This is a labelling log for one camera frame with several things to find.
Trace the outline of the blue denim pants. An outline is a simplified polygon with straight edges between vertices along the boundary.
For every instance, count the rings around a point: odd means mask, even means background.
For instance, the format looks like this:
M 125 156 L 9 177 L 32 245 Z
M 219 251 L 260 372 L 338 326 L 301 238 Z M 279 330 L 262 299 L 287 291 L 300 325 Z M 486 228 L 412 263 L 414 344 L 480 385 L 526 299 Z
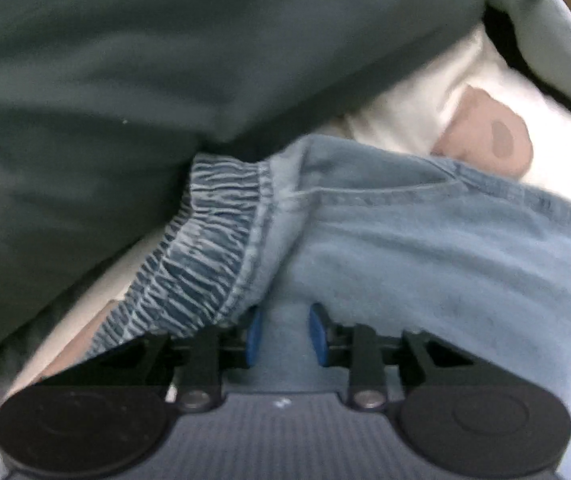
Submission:
M 96 332 L 189 337 L 264 315 L 236 391 L 320 391 L 313 304 L 397 336 L 419 327 L 556 394 L 571 412 L 571 203 L 448 158 L 305 136 L 261 162 L 200 154 L 163 240 Z M 561 474 L 571 479 L 571 443 Z

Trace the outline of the cream bear print bedsheet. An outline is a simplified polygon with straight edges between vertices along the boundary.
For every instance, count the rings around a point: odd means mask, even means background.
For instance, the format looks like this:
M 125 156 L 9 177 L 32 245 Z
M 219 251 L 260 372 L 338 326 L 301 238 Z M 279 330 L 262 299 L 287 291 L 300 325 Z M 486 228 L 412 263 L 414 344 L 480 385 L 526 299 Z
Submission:
M 448 158 L 571 203 L 571 113 L 510 68 L 483 27 L 315 134 L 400 155 Z M 96 332 L 119 305 L 71 316 L 17 385 L 92 356 Z

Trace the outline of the dark grey pillow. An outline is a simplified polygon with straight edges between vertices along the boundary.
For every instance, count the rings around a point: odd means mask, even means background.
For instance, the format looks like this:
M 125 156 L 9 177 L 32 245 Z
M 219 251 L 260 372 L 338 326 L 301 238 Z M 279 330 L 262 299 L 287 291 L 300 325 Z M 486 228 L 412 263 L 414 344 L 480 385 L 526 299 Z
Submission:
M 485 0 L 0 0 L 0 342 L 253 160 L 458 41 Z

